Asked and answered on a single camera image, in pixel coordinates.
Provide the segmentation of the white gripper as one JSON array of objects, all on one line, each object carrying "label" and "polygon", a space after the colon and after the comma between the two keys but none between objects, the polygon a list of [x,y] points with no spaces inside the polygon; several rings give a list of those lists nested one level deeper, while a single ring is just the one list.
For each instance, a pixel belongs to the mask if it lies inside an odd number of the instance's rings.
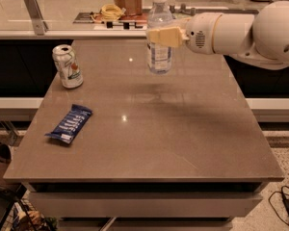
[{"label": "white gripper", "polygon": [[174,48],[188,40],[190,50],[210,55],[214,53],[214,31],[221,16],[221,13],[198,13],[187,22],[186,32],[180,27],[153,28],[147,30],[146,37],[149,42]]}]

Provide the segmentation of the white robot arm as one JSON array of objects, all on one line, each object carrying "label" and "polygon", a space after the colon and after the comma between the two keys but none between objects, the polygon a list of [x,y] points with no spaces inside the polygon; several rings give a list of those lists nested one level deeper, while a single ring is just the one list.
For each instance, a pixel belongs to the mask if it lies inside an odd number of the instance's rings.
[{"label": "white robot arm", "polygon": [[258,14],[198,13],[146,33],[150,42],[186,45],[198,54],[220,54],[270,70],[289,67],[289,1],[277,1]]}]

